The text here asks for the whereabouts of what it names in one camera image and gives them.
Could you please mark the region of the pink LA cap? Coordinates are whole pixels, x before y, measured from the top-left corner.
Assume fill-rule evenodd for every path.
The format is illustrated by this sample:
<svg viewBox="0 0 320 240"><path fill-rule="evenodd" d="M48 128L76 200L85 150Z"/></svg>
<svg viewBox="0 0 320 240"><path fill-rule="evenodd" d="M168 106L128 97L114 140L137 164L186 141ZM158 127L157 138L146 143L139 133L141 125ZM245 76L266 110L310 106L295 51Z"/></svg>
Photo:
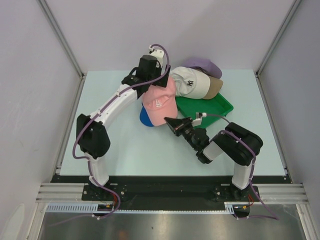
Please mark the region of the pink LA cap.
<svg viewBox="0 0 320 240"><path fill-rule="evenodd" d="M154 126L166 123L165 118L175 119L178 116L176 104L176 84L169 76L166 87L151 85L142 96L142 105Z"/></svg>

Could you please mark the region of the white NY cap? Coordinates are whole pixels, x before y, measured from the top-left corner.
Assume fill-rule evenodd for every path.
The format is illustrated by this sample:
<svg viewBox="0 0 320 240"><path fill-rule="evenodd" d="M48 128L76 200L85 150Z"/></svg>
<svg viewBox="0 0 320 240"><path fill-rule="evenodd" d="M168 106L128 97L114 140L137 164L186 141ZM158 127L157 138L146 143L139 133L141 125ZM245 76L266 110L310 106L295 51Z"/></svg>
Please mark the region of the white NY cap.
<svg viewBox="0 0 320 240"><path fill-rule="evenodd" d="M211 85L210 78L201 71L179 66L170 72L176 86L176 96L203 99Z"/></svg>

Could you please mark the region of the blue mesh cap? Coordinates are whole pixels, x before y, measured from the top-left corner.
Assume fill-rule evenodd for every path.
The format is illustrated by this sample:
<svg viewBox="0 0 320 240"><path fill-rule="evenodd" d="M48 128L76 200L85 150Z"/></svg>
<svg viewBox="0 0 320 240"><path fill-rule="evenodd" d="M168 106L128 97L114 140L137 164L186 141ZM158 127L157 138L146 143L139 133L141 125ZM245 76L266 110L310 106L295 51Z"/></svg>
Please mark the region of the blue mesh cap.
<svg viewBox="0 0 320 240"><path fill-rule="evenodd" d="M144 106L142 106L139 114L140 122L147 127L154 127Z"/></svg>

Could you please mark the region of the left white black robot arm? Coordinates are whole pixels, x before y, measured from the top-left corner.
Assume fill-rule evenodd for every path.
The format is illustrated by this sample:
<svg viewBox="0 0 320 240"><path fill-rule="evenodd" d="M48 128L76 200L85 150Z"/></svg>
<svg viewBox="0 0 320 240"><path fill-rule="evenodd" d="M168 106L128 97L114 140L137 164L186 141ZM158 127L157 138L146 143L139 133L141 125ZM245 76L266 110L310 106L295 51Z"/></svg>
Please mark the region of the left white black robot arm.
<svg viewBox="0 0 320 240"><path fill-rule="evenodd" d="M113 121L130 104L146 93L151 85L166 87L169 64L164 50L149 51L139 59L139 64L123 78L119 88L104 105L89 115L80 114L76 119L76 140L74 147L79 147L83 158L87 160L89 181L95 185L93 194L100 200L110 196L111 188L104 157L111 146L108 129Z"/></svg>

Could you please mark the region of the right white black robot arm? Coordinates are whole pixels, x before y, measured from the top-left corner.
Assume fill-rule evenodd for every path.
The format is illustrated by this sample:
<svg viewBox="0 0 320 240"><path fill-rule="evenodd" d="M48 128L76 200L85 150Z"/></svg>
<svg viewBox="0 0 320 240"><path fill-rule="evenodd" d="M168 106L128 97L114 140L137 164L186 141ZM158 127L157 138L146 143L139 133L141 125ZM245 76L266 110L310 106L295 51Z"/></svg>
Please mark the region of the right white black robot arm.
<svg viewBox="0 0 320 240"><path fill-rule="evenodd" d="M205 128L199 127L203 118L208 116L227 122L227 126L212 138ZM197 112L195 119L165 117L164 121L175 136L183 136L201 163L209 164L223 153L230 157L234 161L234 170L226 195L236 201L249 196L256 158L264 144L257 134L221 115L205 112Z"/></svg>

